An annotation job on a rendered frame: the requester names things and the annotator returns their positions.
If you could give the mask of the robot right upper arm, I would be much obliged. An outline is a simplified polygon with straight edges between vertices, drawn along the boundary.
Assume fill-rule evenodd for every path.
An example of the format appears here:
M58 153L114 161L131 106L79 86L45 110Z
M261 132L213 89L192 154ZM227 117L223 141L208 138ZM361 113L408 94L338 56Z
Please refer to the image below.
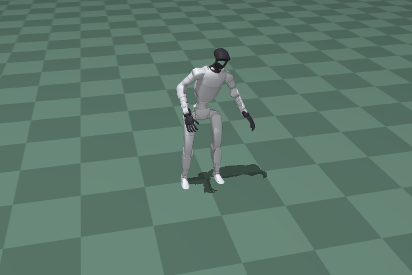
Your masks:
M179 85L183 86L183 93L187 91L187 85L192 84L195 80L200 80L205 75L205 70L203 68L194 68L191 73L184 78ZM177 85L177 87L179 86Z

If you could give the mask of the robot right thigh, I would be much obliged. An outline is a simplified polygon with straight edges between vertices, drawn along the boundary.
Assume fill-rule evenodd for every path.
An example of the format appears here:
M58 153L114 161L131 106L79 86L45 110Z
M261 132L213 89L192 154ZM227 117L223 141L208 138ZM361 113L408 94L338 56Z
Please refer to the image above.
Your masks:
M191 116L195 119L195 112L192 111L191 114L192 114ZM193 132L188 132L188 130L186 128L186 124L185 124L185 118L186 117L184 117L184 115L183 115L184 154L193 156L193 148L192 147L193 147L195 132L193 130L192 130ZM196 125L195 122L194 122L194 124ZM194 128L194 126L193 126L193 128ZM195 130L195 128L194 128L194 130Z

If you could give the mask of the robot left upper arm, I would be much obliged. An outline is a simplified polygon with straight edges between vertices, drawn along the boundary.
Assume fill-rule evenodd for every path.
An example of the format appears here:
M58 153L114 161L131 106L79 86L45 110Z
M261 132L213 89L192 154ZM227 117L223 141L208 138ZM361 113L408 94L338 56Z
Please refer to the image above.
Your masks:
M230 88L230 92L229 92L230 96L232 96L232 98L237 97L239 95L239 93L236 89L236 84L234 82L234 77L229 71L225 70L225 72L227 74L227 78L225 79L225 81L226 81L228 87Z

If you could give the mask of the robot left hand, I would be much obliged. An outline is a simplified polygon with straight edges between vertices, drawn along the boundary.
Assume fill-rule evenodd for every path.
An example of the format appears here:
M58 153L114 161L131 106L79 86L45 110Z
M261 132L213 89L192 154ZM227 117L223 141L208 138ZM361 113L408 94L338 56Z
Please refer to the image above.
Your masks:
M255 124L252 120L252 117L249 115L249 113L246 113L246 111L242 111L242 115L248 119L248 121L250 122L250 127L252 128L252 131L253 131L255 128Z

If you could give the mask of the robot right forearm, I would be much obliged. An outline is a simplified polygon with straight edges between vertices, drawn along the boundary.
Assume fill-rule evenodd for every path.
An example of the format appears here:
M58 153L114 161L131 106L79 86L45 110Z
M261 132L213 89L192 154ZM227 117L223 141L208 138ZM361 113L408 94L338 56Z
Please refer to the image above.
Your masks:
M183 86L179 85L176 89L178 99L180 100L181 108L183 109L184 115L189 113L189 104L187 103L187 96L183 93Z

